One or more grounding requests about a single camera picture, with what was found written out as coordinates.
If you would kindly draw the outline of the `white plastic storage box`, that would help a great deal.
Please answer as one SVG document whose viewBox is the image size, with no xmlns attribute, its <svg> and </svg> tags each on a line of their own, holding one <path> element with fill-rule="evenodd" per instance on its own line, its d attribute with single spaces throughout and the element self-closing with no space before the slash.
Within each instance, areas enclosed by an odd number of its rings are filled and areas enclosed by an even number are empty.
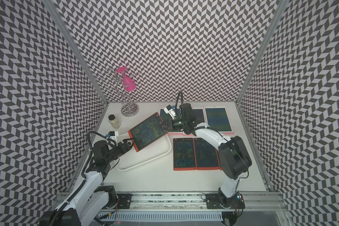
<svg viewBox="0 0 339 226">
<path fill-rule="evenodd" d="M 120 157 L 115 168 L 119 171 L 132 170 L 167 156 L 171 150 L 172 142 L 169 136 L 165 135 L 139 152 L 133 146 L 131 150 Z"/>
</svg>

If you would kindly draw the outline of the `red writing tablet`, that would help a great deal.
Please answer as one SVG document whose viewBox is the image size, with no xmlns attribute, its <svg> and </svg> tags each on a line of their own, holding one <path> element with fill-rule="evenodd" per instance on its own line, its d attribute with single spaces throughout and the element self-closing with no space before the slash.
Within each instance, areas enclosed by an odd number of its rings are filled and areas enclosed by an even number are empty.
<svg viewBox="0 0 339 226">
<path fill-rule="evenodd" d="M 143 150 L 153 142 L 168 134 L 159 113 L 154 113 L 128 131 L 136 152 Z"/>
<path fill-rule="evenodd" d="M 196 165 L 198 170 L 219 170 L 217 150 L 202 138 L 194 139 Z"/>
<path fill-rule="evenodd" d="M 197 169 L 193 138 L 173 139 L 173 169 L 175 171 Z"/>
</svg>

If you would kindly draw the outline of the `pink writing tablet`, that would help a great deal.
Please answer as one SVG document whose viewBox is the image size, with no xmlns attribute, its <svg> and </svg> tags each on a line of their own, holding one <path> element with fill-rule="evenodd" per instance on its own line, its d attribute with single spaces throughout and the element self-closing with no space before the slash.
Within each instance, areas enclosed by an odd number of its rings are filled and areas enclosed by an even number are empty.
<svg viewBox="0 0 339 226">
<path fill-rule="evenodd" d="M 165 107 L 160 107 L 160 110 L 159 110 L 160 117 L 162 121 L 164 122 L 164 128 L 166 128 L 170 134 L 174 134 L 174 135 L 183 134 L 182 124 L 179 121 L 179 119 L 172 120 L 172 118 L 164 112 L 163 110 L 164 108 Z"/>
<path fill-rule="evenodd" d="M 187 135 L 191 134 L 190 131 L 200 123 L 206 122 L 203 108 L 190 109 L 190 107 L 185 107 L 184 113 L 183 132 Z"/>
<path fill-rule="evenodd" d="M 227 135 L 234 134 L 225 106 L 204 106 L 204 114 L 209 126 Z"/>
</svg>

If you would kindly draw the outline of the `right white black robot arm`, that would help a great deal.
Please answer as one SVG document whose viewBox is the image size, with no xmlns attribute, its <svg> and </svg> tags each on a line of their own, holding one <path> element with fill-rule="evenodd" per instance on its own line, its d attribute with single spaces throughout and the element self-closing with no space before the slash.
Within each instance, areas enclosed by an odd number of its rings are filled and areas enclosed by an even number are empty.
<svg viewBox="0 0 339 226">
<path fill-rule="evenodd" d="M 189 103 L 168 105 L 163 111 L 169 116 L 164 123 L 168 130 L 179 130 L 187 135 L 193 134 L 209 143 L 218 152 L 220 168 L 225 173 L 225 179 L 218 190 L 220 205 L 229 209 L 241 202 L 242 197 L 238 192 L 238 185 L 244 173 L 249 173 L 252 160 L 239 136 L 224 135 L 207 122 L 197 118 Z"/>
</svg>

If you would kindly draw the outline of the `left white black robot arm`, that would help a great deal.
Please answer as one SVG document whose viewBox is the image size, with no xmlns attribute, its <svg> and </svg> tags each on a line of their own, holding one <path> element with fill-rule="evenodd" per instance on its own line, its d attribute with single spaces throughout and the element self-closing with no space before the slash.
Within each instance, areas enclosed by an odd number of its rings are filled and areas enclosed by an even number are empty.
<svg viewBox="0 0 339 226">
<path fill-rule="evenodd" d="M 39 220 L 41 226 L 88 226 L 100 221 L 97 217 L 105 208 L 116 211 L 120 204 L 114 186 L 105 186 L 103 181 L 117 165 L 120 157 L 134 147 L 134 139 L 121 142 L 112 139 L 94 144 L 89 159 L 81 172 L 80 185 L 74 189 L 54 210 L 47 211 Z"/>
</svg>

